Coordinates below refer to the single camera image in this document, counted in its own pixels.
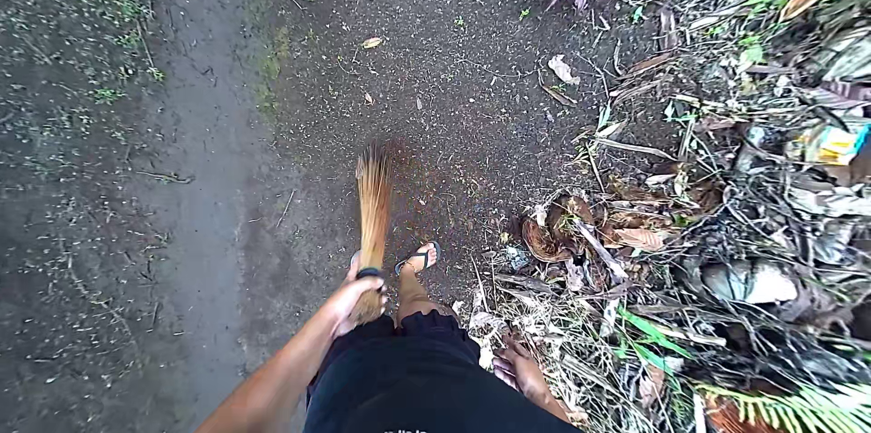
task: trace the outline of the foot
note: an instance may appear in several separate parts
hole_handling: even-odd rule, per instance
[[[427,268],[434,265],[438,259],[438,251],[435,249],[435,243],[427,243],[420,248],[418,248],[415,252],[426,252],[427,253]],[[413,271],[415,273],[419,273],[423,271],[423,257],[422,256],[413,256],[408,258],[408,260],[402,263],[402,266],[399,267],[399,271]]]

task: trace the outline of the hand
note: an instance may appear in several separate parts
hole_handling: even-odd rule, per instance
[[[565,411],[557,403],[553,394],[550,394],[544,375],[529,351],[508,336],[505,338],[505,349],[496,350],[495,354],[496,357],[493,358],[495,376],[521,392],[539,408],[568,423],[568,416],[565,415]]]
[[[328,316],[330,321],[334,323],[333,338],[346,335],[356,327],[357,323],[351,319],[351,313],[354,311],[354,306],[357,300],[367,290],[379,290],[384,286],[384,279],[369,276],[357,280],[357,271],[360,269],[360,260],[357,251],[354,257],[351,258],[351,267],[347,271],[347,275],[343,280],[339,289],[336,290],[324,305],[321,306],[319,313]],[[382,305],[387,303],[387,297],[382,296]]]

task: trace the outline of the palm frond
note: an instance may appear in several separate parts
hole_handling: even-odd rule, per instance
[[[871,430],[871,385],[836,385],[835,391],[805,386],[790,395],[745,394],[700,384],[705,396],[724,397],[738,408],[739,420],[763,422],[789,433],[863,433]]]

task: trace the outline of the broom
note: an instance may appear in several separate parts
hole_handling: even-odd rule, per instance
[[[390,218],[390,157],[387,149],[373,140],[357,159],[357,191],[360,193],[360,270],[357,278],[379,276],[384,261],[384,239]],[[378,319],[382,295],[367,290],[354,307],[357,324]]]

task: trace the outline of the dirt path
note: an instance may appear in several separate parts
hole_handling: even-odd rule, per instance
[[[369,138],[396,149],[388,253],[439,240],[428,287],[470,302],[471,260],[511,213],[592,183],[565,164],[604,102],[598,69],[655,47],[616,0],[589,19],[546,15],[540,0],[153,0],[148,48],[134,39],[133,52],[70,38],[94,15],[86,0],[72,12],[6,2],[18,21],[0,35],[13,91],[0,103],[0,333],[15,338],[0,355],[0,420],[17,431],[194,427],[338,284],[359,240],[353,166]],[[101,23],[90,29],[109,33]],[[361,49],[372,36],[384,42]],[[557,53],[581,73],[567,90],[576,106],[539,86]],[[61,60],[88,54],[95,73]],[[127,78],[101,89],[111,108],[95,105],[93,84],[131,60],[165,77]],[[603,174],[623,161],[604,158]]]

